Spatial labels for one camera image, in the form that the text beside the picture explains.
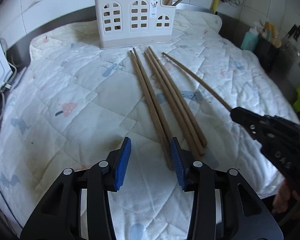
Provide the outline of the person's hand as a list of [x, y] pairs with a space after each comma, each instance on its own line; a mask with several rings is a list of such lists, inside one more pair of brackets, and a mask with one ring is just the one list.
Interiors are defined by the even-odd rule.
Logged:
[[285, 179], [277, 192], [277, 195], [273, 201], [273, 209], [276, 213], [286, 212], [288, 209], [288, 202], [294, 198], [300, 204], [300, 196], [296, 193], [296, 191], [292, 191], [289, 187], [288, 181]]

